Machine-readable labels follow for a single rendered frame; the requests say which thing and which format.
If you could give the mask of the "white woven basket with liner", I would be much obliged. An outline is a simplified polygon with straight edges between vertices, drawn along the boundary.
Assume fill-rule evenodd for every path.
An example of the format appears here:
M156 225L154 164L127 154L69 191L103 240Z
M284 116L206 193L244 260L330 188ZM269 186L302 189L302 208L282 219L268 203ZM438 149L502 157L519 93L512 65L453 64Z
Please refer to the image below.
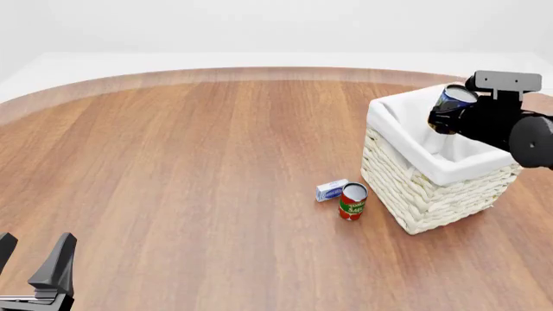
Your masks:
M443 89L389 95L368 106L361 175L410 235L493 206L523 170L508 152L430 128Z

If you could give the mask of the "red tomato sauce can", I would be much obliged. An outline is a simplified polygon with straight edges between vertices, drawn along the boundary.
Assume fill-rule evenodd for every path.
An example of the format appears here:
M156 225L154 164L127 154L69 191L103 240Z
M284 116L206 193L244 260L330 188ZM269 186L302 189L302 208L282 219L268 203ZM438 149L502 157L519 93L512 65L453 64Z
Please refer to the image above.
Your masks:
M342 219L354 221L364 212L368 196L367 188L358 182L349 182L342 188L339 199L339 215Z

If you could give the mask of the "blue soup can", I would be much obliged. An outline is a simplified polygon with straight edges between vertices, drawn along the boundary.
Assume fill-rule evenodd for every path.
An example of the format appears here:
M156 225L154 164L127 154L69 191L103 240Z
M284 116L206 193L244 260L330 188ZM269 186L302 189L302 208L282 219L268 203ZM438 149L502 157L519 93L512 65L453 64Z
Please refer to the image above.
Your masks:
M440 111L452 109L463 109L465 111L467 108L475 105L477 101L478 95L475 92L467 90L465 86L446 85L433 108L437 108Z

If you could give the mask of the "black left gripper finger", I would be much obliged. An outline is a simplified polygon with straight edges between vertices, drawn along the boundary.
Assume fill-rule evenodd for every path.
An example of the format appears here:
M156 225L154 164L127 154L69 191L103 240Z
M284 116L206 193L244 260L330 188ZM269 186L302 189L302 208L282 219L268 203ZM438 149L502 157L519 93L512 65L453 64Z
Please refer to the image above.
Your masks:
M73 295L73 259L77 238L64 232L42 266L28 279L35 295Z
M18 239L9 232L0 233L0 270L4 269L18 243Z

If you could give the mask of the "white and blue cream cheese box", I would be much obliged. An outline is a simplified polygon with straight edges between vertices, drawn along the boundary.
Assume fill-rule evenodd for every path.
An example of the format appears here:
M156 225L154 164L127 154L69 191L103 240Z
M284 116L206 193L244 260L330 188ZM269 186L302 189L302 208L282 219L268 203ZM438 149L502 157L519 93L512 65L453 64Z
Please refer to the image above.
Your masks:
M322 202L341 196L342 189L348 182L348 179L342 179L317 186L315 189L316 201Z

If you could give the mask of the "grey plate on black stalk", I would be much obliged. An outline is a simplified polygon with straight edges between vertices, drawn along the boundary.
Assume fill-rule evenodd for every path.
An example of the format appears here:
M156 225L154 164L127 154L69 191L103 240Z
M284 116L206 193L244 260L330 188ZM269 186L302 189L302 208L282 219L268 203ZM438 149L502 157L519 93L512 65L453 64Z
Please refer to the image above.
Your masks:
M489 92L498 103L520 106L526 93L542 90L541 74L479 70L473 76L476 92Z

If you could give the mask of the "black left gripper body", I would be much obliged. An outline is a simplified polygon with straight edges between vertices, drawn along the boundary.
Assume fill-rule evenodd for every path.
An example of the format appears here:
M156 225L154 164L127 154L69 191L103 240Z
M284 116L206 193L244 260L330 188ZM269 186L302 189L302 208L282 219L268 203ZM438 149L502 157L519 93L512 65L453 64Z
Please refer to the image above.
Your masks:
M71 311L74 299L54 290L34 295L0 295L0 311Z

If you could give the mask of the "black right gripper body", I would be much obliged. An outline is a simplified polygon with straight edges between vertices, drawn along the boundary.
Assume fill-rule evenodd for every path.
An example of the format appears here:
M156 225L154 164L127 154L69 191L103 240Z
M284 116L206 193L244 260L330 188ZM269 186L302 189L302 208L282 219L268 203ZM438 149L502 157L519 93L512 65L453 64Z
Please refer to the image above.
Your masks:
M457 105L457 133L466 138L509 149L512 127L521 116L517 94L481 95L476 103Z

